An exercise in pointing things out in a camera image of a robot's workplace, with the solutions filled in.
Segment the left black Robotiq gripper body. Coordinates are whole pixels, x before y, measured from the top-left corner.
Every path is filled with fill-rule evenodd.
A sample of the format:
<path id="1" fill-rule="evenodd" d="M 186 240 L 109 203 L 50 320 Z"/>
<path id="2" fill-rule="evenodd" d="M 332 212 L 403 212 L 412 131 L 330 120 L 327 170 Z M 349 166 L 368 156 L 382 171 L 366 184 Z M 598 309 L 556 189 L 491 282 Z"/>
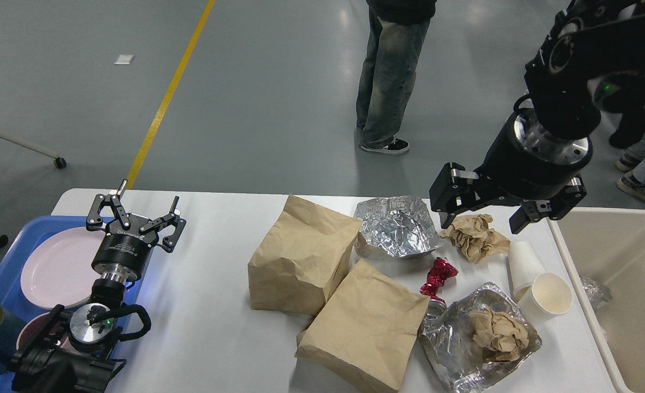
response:
<path id="1" fill-rule="evenodd" d="M 508 117 L 478 172 L 521 199 L 553 197 L 591 162 L 591 139 L 562 139 L 537 119 L 534 109 Z"/>

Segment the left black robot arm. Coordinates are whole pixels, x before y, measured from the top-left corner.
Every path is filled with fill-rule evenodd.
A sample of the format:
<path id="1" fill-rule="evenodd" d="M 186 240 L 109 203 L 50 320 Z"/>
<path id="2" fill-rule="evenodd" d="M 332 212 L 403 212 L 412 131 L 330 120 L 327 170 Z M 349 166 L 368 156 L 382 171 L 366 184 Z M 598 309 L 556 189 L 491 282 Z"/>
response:
<path id="1" fill-rule="evenodd" d="M 589 137 L 549 131 L 535 109 L 515 107 L 481 167 L 467 171 L 447 163 L 430 188 L 430 209 L 442 228 L 458 214 L 490 205 L 515 206 L 510 229 L 519 234 L 532 222 L 561 219 L 586 194 L 579 172 L 592 157 Z M 125 303 L 125 292 L 145 271 L 153 249 L 172 252 L 186 226 L 176 209 L 155 219 L 125 211 L 127 185 L 98 194 L 86 219 L 88 231 L 103 232 L 93 257 L 98 274 L 88 300 L 76 311 L 57 304 L 8 364 L 12 388 L 23 392 L 103 392 L 125 365 L 113 360 L 119 342 L 142 338 L 151 329 L 142 306 Z"/>

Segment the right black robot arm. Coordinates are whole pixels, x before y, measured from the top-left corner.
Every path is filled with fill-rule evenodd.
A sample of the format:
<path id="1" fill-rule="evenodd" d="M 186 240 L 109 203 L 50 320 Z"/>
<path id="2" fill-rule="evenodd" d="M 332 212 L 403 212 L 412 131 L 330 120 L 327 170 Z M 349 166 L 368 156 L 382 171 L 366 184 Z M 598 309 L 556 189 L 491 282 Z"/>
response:
<path id="1" fill-rule="evenodd" d="M 466 211 L 515 206 L 511 232 L 565 217 L 586 196 L 580 172 L 594 150 L 589 135 L 604 111 L 645 107 L 645 1 L 572 1 L 534 59 L 527 94 L 482 164 L 450 162 L 430 188 L 430 209 L 447 229 Z"/>

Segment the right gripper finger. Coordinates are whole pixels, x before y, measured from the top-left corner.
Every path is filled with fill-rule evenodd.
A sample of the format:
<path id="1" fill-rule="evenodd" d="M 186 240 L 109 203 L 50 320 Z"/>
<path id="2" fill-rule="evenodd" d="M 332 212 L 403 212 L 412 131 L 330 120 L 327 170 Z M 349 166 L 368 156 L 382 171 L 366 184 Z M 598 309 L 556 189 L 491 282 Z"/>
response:
<path id="1" fill-rule="evenodd" d="M 509 218 L 512 234 L 519 234 L 531 223 L 542 219 L 559 221 L 567 216 L 572 209 L 587 196 L 587 190 L 582 177 L 577 175 L 565 184 L 553 197 L 542 200 L 519 200 L 519 208 Z"/>
<path id="2" fill-rule="evenodd" d="M 430 209 L 440 216 L 440 225 L 447 229 L 466 211 L 479 211 L 487 206 L 519 206 L 519 199 L 498 182 L 476 171 L 467 171 L 454 162 L 445 164 L 429 190 Z"/>

